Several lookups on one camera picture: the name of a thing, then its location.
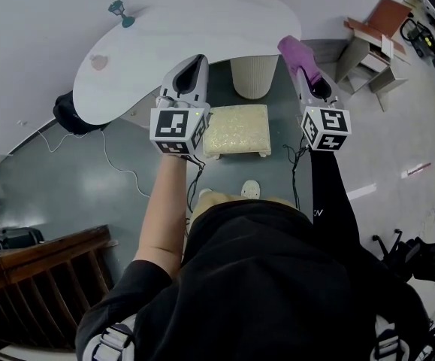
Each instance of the black equipment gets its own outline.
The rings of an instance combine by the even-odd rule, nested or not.
[[[411,43],[419,57],[435,55],[434,36],[425,25],[408,17],[404,20],[399,32],[405,41]]]
[[[400,278],[408,281],[412,276],[424,281],[435,282],[435,243],[427,244],[420,238],[410,239],[407,242],[400,240],[403,232],[394,231],[397,239],[390,251],[378,235],[373,241],[378,241],[384,253],[383,262]]]
[[[44,241],[42,233],[33,227],[3,229],[0,231],[0,250],[23,249]]]
[[[80,119],[75,111],[73,91],[57,98],[53,115],[64,129],[75,135],[84,135],[96,129],[103,130],[109,124],[88,124]]]

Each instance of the white wall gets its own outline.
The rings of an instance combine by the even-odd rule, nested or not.
[[[53,103],[72,89],[83,57],[119,22],[107,12],[112,1],[0,0],[0,154],[32,133],[18,120],[41,126],[52,119]],[[123,1],[135,11],[159,0]],[[281,1],[299,16],[307,39],[345,38],[343,18],[364,19],[378,2]]]

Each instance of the tiled floor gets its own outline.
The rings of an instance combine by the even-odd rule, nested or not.
[[[363,88],[346,97],[351,111],[352,136],[337,153],[343,181],[353,192],[352,206],[361,232],[361,243],[380,254],[373,234],[391,244],[399,227],[404,238],[420,236],[435,241],[435,69],[420,60],[411,47],[412,66],[400,63],[409,81],[388,94],[389,109],[382,112],[377,97]],[[335,65],[324,69],[333,73]],[[228,63],[210,72],[211,105],[245,103],[231,85]],[[296,95],[280,62],[269,95],[258,101],[268,105],[272,155],[225,157],[209,161],[199,189],[239,193],[246,179],[261,183],[262,196],[292,201],[291,165],[282,144],[297,145],[300,138]],[[134,169],[140,187],[148,193],[159,160],[145,130],[117,120],[105,130],[109,157],[120,168]],[[60,126],[45,132],[52,145],[65,134]],[[422,171],[407,176],[418,165]],[[312,194],[309,157],[298,166],[297,182],[303,212],[311,217]],[[189,169],[188,180],[195,176]],[[54,154],[36,138],[0,165],[0,225],[37,226],[46,239],[107,223],[119,246],[109,250],[115,277],[137,249],[147,199],[139,196],[130,174],[110,168],[98,132],[84,139],[68,138]],[[432,312],[435,284],[411,280]]]

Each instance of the backpack strap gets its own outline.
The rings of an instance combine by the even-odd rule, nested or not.
[[[136,314],[93,337],[83,352],[83,361],[133,361]]]
[[[370,354],[370,361],[408,361],[409,346],[399,338],[394,323],[384,317],[376,316],[377,344]]]

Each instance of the cable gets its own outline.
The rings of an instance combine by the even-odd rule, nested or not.
[[[290,163],[292,163],[292,191],[294,192],[294,201],[295,207],[300,210],[301,209],[301,200],[299,199],[298,191],[295,187],[295,170],[298,167],[299,159],[306,153],[308,147],[302,147],[302,142],[304,141],[304,134],[302,134],[301,142],[299,142],[299,150],[296,153],[294,148],[284,144],[282,147],[287,149],[287,159]],[[291,159],[290,151],[294,154],[294,160]]]
[[[44,137],[44,134],[42,134],[42,133],[40,132],[40,130],[39,130],[37,127],[34,127],[34,126],[28,124],[27,122],[23,122],[23,121],[21,121],[21,120],[19,120],[19,121],[17,122],[17,124],[20,125],[20,126],[22,126],[22,127],[29,127],[30,129],[34,129],[36,132],[38,132],[38,134],[39,134],[39,135],[40,135],[40,136],[45,140],[45,143],[47,143],[47,149],[48,149],[51,153],[55,153],[55,152],[59,149],[59,147],[62,146],[63,141],[64,141],[65,138],[67,138],[68,136],[72,135],[73,137],[75,137],[75,138],[77,138],[77,139],[82,139],[84,136],[87,135],[87,134],[84,134],[84,135],[82,135],[82,136],[76,136],[75,134],[72,134],[72,133],[67,134],[67,135],[65,135],[65,136],[62,138],[62,140],[61,140],[60,143],[57,145],[57,147],[55,147],[55,148],[52,150],[52,149],[50,148],[49,141],[47,140],[47,138]]]
[[[45,140],[45,143],[47,143],[47,148],[48,148],[48,150],[49,150],[51,153],[55,153],[55,152],[59,149],[59,147],[62,146],[63,141],[64,141],[65,138],[67,138],[68,136],[72,135],[72,136],[74,136],[74,137],[77,138],[77,139],[82,139],[84,136],[87,135],[87,134],[84,134],[84,135],[82,135],[82,136],[76,136],[75,134],[67,134],[66,136],[64,136],[64,137],[62,138],[62,140],[60,141],[60,143],[58,144],[58,146],[55,147],[55,148],[52,150],[52,149],[50,148],[49,141],[47,140],[47,138],[44,137],[44,134],[42,134],[39,130],[37,130],[37,132],[38,132],[38,133],[40,134],[40,136]]]
[[[199,171],[197,175],[195,176],[195,179],[190,183],[189,188],[187,189],[187,208],[191,213],[194,211],[192,210],[192,201],[194,200],[195,192],[197,191],[197,183],[199,178],[202,175],[202,172],[204,171],[205,163],[202,162],[198,157],[194,155],[194,159],[187,155],[182,155],[181,158],[189,161],[190,163],[195,164],[197,167],[199,167]]]
[[[186,231],[184,232],[184,235],[187,238],[189,237],[189,224],[190,224],[190,218],[186,218]]]
[[[110,165],[110,167],[112,167],[113,169],[117,170],[118,172],[128,172],[130,174],[133,174],[135,176],[135,184],[137,185],[137,190],[138,192],[142,195],[145,196],[147,198],[150,198],[150,196],[148,196],[147,194],[142,193],[142,191],[140,191],[140,187],[139,187],[139,180],[137,177],[137,174],[135,173],[135,171],[132,170],[121,170],[120,168],[117,168],[116,166],[114,166],[110,160],[109,157],[107,155],[107,141],[105,140],[105,134],[104,134],[104,130],[100,130],[102,133],[102,136],[104,137],[104,153],[105,153],[105,158],[107,159],[108,164]]]

